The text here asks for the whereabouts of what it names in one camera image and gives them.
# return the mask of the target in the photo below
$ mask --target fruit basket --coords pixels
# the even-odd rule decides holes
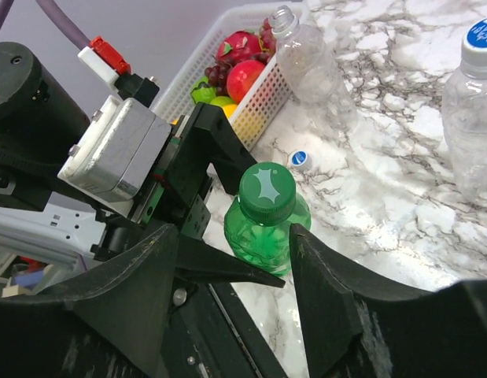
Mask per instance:
[[[205,68],[213,65],[213,57],[219,44],[237,30],[259,30],[263,19],[284,4],[292,9],[300,22],[309,15],[308,6],[301,2],[254,4],[235,7],[225,12],[191,54],[166,91],[163,91],[152,104],[152,111],[168,122],[182,114],[190,114],[194,108],[190,97],[191,88],[204,75]],[[276,57],[273,57],[229,119],[247,149],[250,150],[255,145],[289,95],[290,89],[276,65]]]

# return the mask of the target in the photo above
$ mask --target empty plastic bottle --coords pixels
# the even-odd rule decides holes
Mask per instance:
[[[224,218],[224,235],[234,254],[276,276],[287,274],[291,224],[312,225],[292,174],[270,162],[249,168]]]
[[[456,186],[487,206],[487,19],[463,37],[460,67],[443,92],[442,124]]]
[[[326,135],[356,125],[356,107],[322,33],[299,20],[288,6],[269,17],[276,38],[276,61],[290,89]]]

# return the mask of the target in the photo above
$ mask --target bottle cap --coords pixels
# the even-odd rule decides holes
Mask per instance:
[[[312,159],[306,151],[297,150],[290,155],[290,164],[296,170],[302,172],[312,167]]]
[[[299,20],[288,6],[279,6],[269,17],[269,24],[273,36],[280,39],[289,34],[299,24]]]
[[[487,79],[487,18],[477,22],[463,37],[460,69],[467,76]]]
[[[242,212],[258,224],[278,224],[296,205],[296,182],[287,168],[276,163],[255,164],[243,174],[239,201]]]

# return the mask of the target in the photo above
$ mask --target white marble surface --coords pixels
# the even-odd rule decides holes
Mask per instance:
[[[293,150],[314,168],[294,173],[324,243],[389,278],[428,290],[487,277],[487,209],[456,190],[440,117],[460,40],[487,17],[487,0],[308,0],[363,120],[348,140],[320,136],[289,100],[253,150],[285,164]],[[230,252],[217,186],[205,240]],[[292,276],[284,289],[234,287],[290,377],[308,376]]]

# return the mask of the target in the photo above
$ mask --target blue bottle cap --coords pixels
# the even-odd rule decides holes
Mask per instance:
[[[463,37],[460,68],[475,79],[487,79],[487,18],[477,22]]]
[[[297,150],[290,155],[290,164],[298,171],[305,171],[312,167],[312,159],[306,151]]]

